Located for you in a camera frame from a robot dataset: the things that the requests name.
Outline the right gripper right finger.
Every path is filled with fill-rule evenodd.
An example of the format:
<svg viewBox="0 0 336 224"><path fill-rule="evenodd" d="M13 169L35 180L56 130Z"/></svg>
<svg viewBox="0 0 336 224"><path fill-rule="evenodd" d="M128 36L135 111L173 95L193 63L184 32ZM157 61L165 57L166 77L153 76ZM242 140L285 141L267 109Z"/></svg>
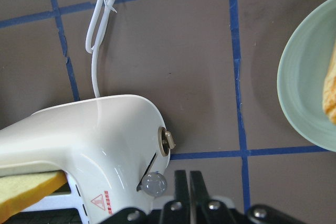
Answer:
<svg viewBox="0 0 336 224"><path fill-rule="evenodd" d="M236 223L229 208L209 196L200 171L190 172L190 183L196 223Z"/></svg>

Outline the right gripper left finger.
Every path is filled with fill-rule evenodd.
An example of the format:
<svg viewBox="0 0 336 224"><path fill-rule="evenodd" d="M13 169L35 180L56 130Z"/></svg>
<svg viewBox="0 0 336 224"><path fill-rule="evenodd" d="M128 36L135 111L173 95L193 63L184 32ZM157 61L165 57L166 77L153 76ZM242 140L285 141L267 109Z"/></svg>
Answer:
<svg viewBox="0 0 336 224"><path fill-rule="evenodd" d="M168 201L160 214L160 223L190 223L191 204L185 170L174 172L174 199Z"/></svg>

